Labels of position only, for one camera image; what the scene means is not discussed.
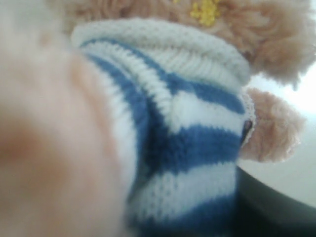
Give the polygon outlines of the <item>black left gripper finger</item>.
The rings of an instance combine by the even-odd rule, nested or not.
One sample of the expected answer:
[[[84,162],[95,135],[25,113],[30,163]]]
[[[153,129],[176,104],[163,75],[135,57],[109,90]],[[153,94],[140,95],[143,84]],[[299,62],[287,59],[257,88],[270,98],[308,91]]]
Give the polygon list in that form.
[[[237,169],[236,237],[314,237],[316,209]]]

